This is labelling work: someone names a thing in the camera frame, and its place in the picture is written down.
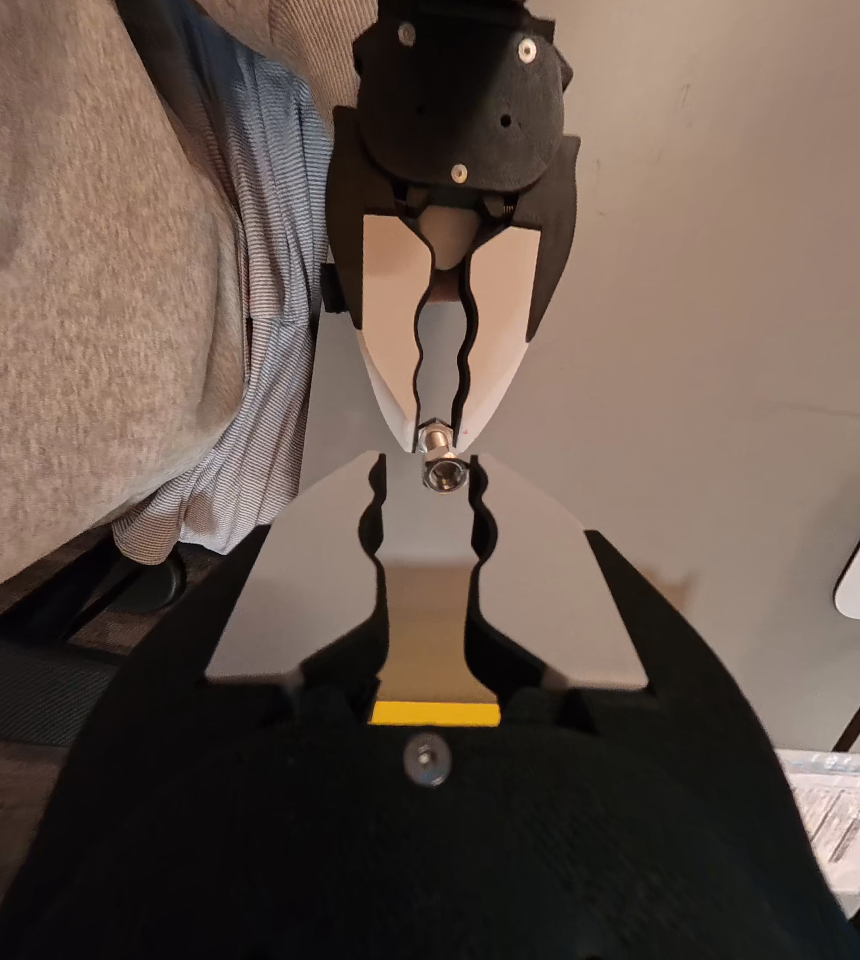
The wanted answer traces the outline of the grey desk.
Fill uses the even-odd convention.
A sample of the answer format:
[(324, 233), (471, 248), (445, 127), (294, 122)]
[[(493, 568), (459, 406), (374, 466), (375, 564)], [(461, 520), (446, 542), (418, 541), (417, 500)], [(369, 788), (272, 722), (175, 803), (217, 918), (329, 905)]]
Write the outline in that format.
[(566, 270), (471, 450), (602, 532), (775, 747), (860, 708), (860, 2), (529, 2), (581, 139)]

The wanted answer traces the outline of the striped blue shirt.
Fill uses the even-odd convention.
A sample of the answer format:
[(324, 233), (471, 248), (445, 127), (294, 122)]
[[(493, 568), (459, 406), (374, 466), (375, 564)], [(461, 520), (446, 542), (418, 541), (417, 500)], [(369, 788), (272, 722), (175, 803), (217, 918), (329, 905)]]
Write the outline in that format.
[(156, 565), (177, 543), (225, 555), (297, 495), (328, 251), (331, 138), (308, 83), (189, 2), (164, 4), (148, 66), (235, 214), (246, 343), (239, 411), (202, 460), (113, 524)]

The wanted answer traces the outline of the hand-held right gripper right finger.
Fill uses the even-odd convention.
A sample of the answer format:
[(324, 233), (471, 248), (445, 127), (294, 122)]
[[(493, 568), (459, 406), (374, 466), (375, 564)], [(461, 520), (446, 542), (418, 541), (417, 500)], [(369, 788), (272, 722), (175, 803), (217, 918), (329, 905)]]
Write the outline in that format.
[(471, 466), (473, 676), (492, 692), (644, 690), (647, 675), (582, 523), (493, 455)]

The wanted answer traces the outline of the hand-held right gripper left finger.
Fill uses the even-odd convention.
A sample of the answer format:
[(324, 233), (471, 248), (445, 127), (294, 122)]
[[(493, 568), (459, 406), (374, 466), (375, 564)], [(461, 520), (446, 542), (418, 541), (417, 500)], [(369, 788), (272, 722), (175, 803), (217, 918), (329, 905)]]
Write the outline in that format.
[(211, 683), (297, 686), (375, 678), (389, 652), (387, 460), (368, 450), (271, 523), (205, 669)]

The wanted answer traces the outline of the steel hex nut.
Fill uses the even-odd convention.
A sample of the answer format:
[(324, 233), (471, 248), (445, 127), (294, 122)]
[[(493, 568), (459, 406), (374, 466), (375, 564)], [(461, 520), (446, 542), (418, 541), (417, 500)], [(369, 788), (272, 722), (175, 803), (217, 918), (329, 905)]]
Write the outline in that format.
[(425, 456), (445, 456), (457, 453), (452, 426), (435, 417), (416, 429), (416, 449)]

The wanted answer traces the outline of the laminated paper sheet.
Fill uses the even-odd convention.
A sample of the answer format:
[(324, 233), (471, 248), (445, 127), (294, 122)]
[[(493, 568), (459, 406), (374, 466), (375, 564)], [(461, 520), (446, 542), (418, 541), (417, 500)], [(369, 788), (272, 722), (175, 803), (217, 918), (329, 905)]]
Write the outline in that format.
[(778, 749), (825, 880), (848, 919), (860, 909), (860, 753)]

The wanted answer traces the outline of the yellow plastic bin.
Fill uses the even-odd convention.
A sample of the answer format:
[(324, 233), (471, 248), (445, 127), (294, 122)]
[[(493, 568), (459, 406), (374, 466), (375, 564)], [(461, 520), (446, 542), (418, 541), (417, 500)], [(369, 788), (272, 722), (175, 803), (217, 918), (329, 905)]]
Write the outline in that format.
[(493, 728), (499, 725), (496, 703), (378, 701), (368, 723), (372, 726)]

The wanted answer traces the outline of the steel hex bolt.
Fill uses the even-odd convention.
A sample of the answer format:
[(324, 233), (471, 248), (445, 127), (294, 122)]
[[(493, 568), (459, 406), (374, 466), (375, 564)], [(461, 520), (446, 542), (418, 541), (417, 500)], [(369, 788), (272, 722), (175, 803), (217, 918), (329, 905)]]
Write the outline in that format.
[(423, 486), (439, 495), (454, 494), (470, 479), (471, 465), (458, 454), (422, 457), (421, 480)]

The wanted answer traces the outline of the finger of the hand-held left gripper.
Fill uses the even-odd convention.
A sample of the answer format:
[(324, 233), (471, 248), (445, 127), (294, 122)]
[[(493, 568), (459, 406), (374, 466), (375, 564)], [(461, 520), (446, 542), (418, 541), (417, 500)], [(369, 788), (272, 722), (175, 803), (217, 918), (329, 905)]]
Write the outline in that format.
[(422, 362), (417, 321), (428, 296), (434, 255), (397, 216), (363, 219), (362, 313), (357, 338), (379, 410), (405, 452), (413, 452)]
[(469, 256), (468, 293), (475, 332), (465, 360), (456, 449), (466, 451), (502, 402), (528, 348), (541, 232), (510, 225)]

